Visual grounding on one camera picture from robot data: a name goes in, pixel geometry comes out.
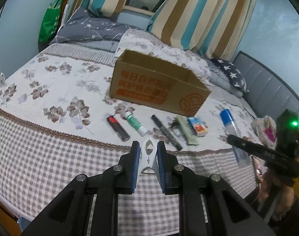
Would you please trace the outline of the white plastic clip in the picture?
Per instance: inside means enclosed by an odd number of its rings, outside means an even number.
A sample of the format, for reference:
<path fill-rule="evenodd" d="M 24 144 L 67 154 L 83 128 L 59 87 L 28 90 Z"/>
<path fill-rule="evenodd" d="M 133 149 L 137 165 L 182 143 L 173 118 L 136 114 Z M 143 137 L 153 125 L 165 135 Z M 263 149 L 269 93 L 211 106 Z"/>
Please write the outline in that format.
<path fill-rule="evenodd" d="M 140 147 L 140 160 L 138 176 L 150 169 L 158 176 L 158 164 L 156 161 L 157 144 L 152 137 L 145 139 Z"/>

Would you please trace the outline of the blue cap clear bottle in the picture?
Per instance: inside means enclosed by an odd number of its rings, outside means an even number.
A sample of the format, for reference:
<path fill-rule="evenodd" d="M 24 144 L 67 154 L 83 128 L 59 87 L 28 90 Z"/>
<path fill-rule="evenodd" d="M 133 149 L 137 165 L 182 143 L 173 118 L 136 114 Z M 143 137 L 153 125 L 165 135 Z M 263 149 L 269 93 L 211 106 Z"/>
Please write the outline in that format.
<path fill-rule="evenodd" d="M 237 164 L 240 168 L 250 165 L 248 154 L 240 149 L 240 145 L 235 146 L 236 141 L 241 138 L 240 131 L 236 125 L 236 122 L 228 109 L 224 109 L 220 113 L 221 120 L 224 124 L 225 132 L 227 135 L 227 142 L 232 146 L 234 155 L 236 157 Z"/>

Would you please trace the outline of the pink white plush item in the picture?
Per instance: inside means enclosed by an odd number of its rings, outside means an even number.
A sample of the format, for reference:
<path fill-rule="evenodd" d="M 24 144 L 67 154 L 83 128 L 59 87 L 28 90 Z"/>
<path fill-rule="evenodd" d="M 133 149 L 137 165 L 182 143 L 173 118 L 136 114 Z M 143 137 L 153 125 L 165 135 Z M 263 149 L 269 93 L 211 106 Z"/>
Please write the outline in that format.
<path fill-rule="evenodd" d="M 262 145 L 275 150 L 277 140 L 276 123 L 272 117 L 256 118 L 251 123 L 251 127 Z"/>

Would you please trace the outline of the green tissue packet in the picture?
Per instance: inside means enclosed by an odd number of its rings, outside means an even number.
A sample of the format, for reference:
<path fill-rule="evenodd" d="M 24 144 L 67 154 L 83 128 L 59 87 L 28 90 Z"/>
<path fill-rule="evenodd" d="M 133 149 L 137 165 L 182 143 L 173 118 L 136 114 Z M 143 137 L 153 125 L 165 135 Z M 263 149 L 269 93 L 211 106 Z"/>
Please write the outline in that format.
<path fill-rule="evenodd" d="M 176 121 L 180 125 L 180 131 L 184 136 L 188 146 L 198 146 L 199 142 L 196 136 L 192 133 L 191 128 L 189 127 L 187 120 L 182 116 L 177 116 Z"/>

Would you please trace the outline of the white green tube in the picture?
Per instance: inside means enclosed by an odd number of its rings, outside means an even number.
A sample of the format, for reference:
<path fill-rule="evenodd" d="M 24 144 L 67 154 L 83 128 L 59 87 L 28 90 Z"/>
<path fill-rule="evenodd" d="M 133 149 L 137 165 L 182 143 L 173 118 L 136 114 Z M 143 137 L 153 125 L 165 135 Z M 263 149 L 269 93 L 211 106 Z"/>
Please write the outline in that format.
<path fill-rule="evenodd" d="M 139 122 L 139 120 L 131 113 L 131 112 L 126 112 L 124 114 L 124 118 L 126 121 L 141 135 L 145 136 L 148 132 L 146 127 Z"/>

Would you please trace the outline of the red black lighter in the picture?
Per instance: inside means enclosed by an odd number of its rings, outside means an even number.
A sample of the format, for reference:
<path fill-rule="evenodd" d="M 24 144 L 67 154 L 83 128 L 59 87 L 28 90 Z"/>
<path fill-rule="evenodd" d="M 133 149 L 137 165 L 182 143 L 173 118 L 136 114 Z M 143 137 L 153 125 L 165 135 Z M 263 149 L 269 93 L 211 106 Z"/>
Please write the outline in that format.
<path fill-rule="evenodd" d="M 113 116 L 107 117 L 107 122 L 123 142 L 130 139 L 130 135 Z"/>

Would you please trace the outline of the blue orange cartoon carton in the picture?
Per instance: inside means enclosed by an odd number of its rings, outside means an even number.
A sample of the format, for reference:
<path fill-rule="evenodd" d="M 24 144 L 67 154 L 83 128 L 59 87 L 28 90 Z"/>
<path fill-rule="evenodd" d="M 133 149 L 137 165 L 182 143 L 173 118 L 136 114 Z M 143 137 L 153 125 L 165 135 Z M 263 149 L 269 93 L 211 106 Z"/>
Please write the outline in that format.
<path fill-rule="evenodd" d="M 205 123 L 199 117 L 188 117 L 187 121 L 196 137 L 204 137 L 208 134 Z"/>

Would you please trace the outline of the black pen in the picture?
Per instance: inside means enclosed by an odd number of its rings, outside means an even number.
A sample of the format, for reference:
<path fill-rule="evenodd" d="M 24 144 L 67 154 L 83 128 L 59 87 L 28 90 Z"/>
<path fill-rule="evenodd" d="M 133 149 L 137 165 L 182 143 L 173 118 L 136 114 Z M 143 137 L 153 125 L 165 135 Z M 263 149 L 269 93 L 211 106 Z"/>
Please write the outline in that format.
<path fill-rule="evenodd" d="M 167 137 L 167 139 L 171 142 L 171 144 L 176 148 L 177 151 L 183 149 L 182 145 L 176 140 L 175 137 L 171 135 L 169 130 L 162 124 L 162 122 L 156 117 L 156 115 L 152 115 L 151 119 L 155 123 L 155 125 L 161 130 L 161 132 Z"/>

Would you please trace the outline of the grey padded headboard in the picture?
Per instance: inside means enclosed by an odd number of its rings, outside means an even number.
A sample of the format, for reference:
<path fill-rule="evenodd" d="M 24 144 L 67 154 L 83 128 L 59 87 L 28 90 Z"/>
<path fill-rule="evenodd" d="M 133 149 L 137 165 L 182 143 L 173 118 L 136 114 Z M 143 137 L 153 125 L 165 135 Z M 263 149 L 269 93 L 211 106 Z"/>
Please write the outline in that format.
<path fill-rule="evenodd" d="M 243 98 L 259 118 L 270 116 L 276 120 L 289 109 L 297 113 L 299 119 L 299 96 L 282 78 L 242 51 L 233 64 L 247 84 L 248 92 Z"/>

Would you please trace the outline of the floral checked bedspread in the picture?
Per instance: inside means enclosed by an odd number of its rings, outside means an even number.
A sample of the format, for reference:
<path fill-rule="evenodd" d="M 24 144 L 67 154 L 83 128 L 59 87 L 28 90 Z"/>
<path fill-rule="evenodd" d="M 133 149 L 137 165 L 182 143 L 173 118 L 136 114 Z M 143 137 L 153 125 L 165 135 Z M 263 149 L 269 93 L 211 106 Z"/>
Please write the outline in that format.
<path fill-rule="evenodd" d="M 110 97 L 115 60 L 134 50 L 189 69 L 213 92 L 197 112 L 208 128 L 198 146 L 178 152 L 151 120 L 170 129 L 174 113 Z M 251 127 L 249 105 L 212 85 L 206 60 L 163 44 L 141 30 L 123 35 L 116 53 L 75 44 L 52 44 L 6 80 L 0 88 L 0 201 L 19 217 L 33 220 L 78 174 L 93 176 L 118 163 L 133 140 L 167 141 L 167 151 L 200 175 L 217 173 L 241 196 L 255 187 L 252 165 L 239 168 L 226 142 L 220 112 L 229 109 L 241 135 L 260 143 Z M 121 116 L 125 110 L 149 130 L 144 137 Z M 115 118 L 130 135 L 123 142 L 106 122 Z M 133 195 L 119 197 L 119 235 L 168 235 L 178 232 L 178 198 L 162 193 L 154 174 L 141 174 Z"/>

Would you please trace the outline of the brown cardboard box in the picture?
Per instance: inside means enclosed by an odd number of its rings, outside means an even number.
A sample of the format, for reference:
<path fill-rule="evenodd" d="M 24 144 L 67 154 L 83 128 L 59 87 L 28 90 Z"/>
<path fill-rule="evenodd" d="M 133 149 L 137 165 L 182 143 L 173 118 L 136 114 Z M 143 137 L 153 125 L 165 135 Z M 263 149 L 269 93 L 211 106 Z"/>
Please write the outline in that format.
<path fill-rule="evenodd" d="M 193 117 L 210 95 L 195 74 L 165 60 L 125 50 L 116 60 L 110 97 Z"/>

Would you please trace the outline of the navy star pillow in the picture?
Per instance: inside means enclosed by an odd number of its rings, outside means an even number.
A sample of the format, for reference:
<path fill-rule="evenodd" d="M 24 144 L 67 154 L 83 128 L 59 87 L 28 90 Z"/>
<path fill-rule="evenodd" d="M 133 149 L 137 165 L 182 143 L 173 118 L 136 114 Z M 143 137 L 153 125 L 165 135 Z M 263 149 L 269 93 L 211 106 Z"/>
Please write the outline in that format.
<path fill-rule="evenodd" d="M 229 79 L 230 83 L 237 89 L 247 93 L 247 83 L 241 71 L 237 67 L 225 59 L 212 58 L 213 64 L 222 71 L 225 76 Z"/>

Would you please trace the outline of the grey blue patterned quilt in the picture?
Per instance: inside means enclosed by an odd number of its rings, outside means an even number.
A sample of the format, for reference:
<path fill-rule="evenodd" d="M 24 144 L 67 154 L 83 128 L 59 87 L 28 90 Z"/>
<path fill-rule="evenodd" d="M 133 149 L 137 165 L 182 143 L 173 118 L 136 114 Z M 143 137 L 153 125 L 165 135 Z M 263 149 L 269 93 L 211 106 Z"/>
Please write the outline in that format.
<path fill-rule="evenodd" d="M 60 27 L 51 44 L 77 44 L 114 53 L 123 34 L 133 28 L 131 25 L 113 22 L 108 18 L 99 18 L 80 7 Z"/>

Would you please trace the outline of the right striped pillow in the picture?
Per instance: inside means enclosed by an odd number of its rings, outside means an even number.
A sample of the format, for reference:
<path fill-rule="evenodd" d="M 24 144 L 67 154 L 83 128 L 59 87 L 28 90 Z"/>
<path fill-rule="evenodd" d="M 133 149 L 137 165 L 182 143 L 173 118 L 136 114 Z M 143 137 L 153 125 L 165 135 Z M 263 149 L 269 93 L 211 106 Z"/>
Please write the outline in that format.
<path fill-rule="evenodd" d="M 256 0 L 165 0 L 147 29 L 167 45 L 230 60 L 255 4 Z"/>

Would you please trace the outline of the green shopping bag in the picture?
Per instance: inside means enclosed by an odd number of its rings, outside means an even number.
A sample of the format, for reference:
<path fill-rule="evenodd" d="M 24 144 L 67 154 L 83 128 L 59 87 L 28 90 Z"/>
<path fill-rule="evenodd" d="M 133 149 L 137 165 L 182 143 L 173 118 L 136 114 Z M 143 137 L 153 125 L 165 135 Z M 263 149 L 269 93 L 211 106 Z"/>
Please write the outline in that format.
<path fill-rule="evenodd" d="M 55 0 L 47 8 L 39 31 L 39 43 L 47 42 L 58 28 L 63 0 Z"/>

